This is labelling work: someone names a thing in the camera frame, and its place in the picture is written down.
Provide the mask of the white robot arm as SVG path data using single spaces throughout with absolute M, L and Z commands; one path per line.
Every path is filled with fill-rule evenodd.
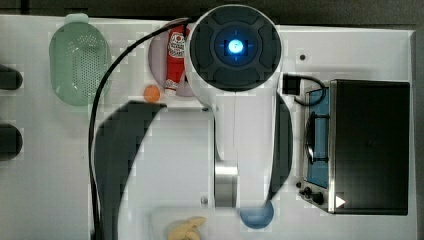
M 213 114 L 217 207 L 258 209 L 268 201 L 283 50 L 275 24 L 250 6 L 218 6 L 190 30 L 185 72 Z

